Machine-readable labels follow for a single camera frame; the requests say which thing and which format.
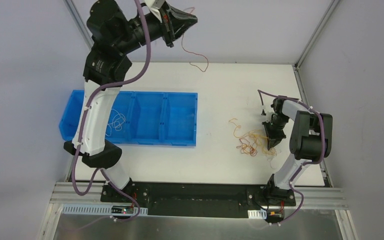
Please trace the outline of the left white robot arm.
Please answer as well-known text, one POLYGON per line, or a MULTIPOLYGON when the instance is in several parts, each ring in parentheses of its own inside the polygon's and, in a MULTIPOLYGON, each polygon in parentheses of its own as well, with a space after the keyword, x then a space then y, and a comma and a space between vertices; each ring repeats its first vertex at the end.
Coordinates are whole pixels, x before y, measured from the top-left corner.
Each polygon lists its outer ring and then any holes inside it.
POLYGON ((139 80, 151 60, 152 41, 166 46, 198 22, 197 16, 179 10, 164 0, 136 1, 136 16, 127 19, 114 0, 98 0, 86 25, 93 45, 85 60, 84 94, 74 137, 63 148, 77 161, 101 172, 120 202, 132 198, 129 175, 119 164, 122 150, 106 139, 107 123, 121 87, 139 80))

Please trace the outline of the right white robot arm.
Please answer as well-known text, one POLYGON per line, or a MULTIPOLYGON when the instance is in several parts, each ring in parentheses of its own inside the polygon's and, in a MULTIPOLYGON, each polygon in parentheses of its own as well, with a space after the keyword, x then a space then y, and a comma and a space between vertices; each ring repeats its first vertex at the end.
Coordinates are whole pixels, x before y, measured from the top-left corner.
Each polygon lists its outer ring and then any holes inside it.
POLYGON ((269 150, 286 138, 284 127, 290 120, 293 127, 289 138, 290 155, 271 175, 262 195, 270 205, 294 203, 292 188, 298 178, 309 166, 320 164, 331 152, 333 116, 319 113, 298 99, 285 96, 276 97, 271 107, 273 113, 269 121, 262 123, 269 150))

